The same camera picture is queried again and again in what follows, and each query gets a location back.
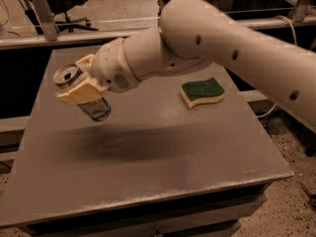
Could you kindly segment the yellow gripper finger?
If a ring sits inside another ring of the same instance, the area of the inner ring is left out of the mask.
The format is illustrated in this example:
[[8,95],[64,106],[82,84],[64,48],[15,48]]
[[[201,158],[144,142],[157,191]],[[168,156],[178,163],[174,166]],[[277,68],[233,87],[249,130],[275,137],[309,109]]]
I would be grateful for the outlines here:
[[75,62],[75,64],[82,70],[87,71],[91,68],[94,59],[94,54],[87,54]]
[[104,85],[96,78],[88,77],[69,90],[56,94],[56,98],[66,105],[81,105],[95,102],[103,98],[103,92],[109,86]]

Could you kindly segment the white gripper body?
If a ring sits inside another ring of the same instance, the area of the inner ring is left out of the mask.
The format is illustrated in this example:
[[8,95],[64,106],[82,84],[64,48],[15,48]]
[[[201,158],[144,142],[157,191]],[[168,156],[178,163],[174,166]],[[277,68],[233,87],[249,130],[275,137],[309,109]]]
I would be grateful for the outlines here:
[[125,56],[124,39],[104,44],[94,55],[91,69],[109,91],[122,93],[136,88],[140,80],[131,71]]

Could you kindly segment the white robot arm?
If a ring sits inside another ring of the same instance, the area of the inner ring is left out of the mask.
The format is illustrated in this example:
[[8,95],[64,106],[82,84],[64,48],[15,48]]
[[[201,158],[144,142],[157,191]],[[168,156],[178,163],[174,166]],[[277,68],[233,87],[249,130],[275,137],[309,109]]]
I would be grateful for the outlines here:
[[203,0],[171,0],[156,27],[104,44],[59,68],[57,99],[91,119],[111,111],[104,92],[122,93],[153,76],[224,66],[299,120],[316,128],[316,53],[253,31]]

